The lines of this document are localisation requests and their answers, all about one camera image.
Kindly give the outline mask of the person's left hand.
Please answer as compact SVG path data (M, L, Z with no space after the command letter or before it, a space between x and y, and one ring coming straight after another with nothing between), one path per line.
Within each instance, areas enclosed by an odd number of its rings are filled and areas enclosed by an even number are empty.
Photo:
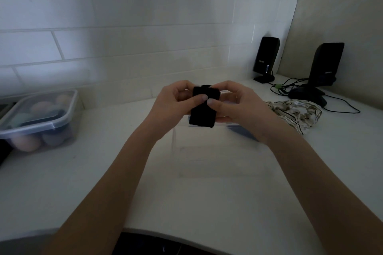
M172 112L172 103L178 95L193 95L195 84L180 80L162 88L143 124L157 141L174 128L190 112Z

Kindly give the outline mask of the person's right hand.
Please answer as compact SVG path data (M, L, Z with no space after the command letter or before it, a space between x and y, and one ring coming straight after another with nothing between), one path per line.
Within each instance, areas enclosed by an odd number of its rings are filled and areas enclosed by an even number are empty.
M236 123L249 131L258 141L266 144L271 132L279 123L278 117L253 89L227 80L211 86L219 91L227 90L219 100L236 101L241 107L240 115L217 115L215 122Z

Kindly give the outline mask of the black cloth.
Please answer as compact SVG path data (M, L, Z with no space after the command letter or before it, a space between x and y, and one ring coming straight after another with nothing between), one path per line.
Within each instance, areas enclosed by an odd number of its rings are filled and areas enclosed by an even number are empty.
M194 87L192 93L193 97L200 94L205 94L208 96L208 98L215 100L219 100L221 94L218 89L212 88L211 85ZM189 116L189 124L198 127L213 128L215 124L216 113L217 112L215 110L207 105L207 102L204 102L191 110Z

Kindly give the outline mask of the person's right forearm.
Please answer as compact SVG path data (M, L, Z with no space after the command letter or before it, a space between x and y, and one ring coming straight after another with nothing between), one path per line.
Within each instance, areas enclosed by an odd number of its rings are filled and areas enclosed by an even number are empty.
M323 248L331 255L383 255L383 222L280 118L254 121L276 157Z

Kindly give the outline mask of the person's left forearm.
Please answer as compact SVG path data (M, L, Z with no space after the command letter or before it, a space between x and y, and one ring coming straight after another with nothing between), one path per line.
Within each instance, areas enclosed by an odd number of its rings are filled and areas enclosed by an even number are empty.
M149 154L159 140L153 126L144 121L136 128L41 255L112 254Z

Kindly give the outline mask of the empty clear plastic container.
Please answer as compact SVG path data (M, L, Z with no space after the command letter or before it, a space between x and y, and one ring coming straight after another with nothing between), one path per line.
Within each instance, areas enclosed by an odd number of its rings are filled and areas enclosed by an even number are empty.
M188 116L173 129L172 155L179 175L188 178L266 176L278 166L270 149L240 125L199 127Z

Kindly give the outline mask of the small black desk speaker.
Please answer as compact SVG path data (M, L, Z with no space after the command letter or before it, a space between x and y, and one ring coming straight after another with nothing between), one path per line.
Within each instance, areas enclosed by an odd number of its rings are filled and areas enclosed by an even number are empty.
M280 39L264 36L256 55L253 72L260 74L254 80L259 83L270 83L275 80L273 66L280 48Z

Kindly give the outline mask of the white patterned crumpled cloth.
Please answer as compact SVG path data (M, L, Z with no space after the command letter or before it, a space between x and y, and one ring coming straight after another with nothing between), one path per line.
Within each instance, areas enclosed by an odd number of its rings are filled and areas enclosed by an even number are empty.
M306 135L322 116L323 109L307 100L266 102L268 107L300 135Z

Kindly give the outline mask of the large black desk speaker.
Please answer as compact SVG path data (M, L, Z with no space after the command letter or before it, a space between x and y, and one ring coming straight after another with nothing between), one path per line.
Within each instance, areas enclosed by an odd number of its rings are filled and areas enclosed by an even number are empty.
M320 107L327 105L323 98L325 93L318 87L332 86L344 50L344 43L323 43L317 48L309 79L306 84L292 88L288 93L290 99L306 100Z

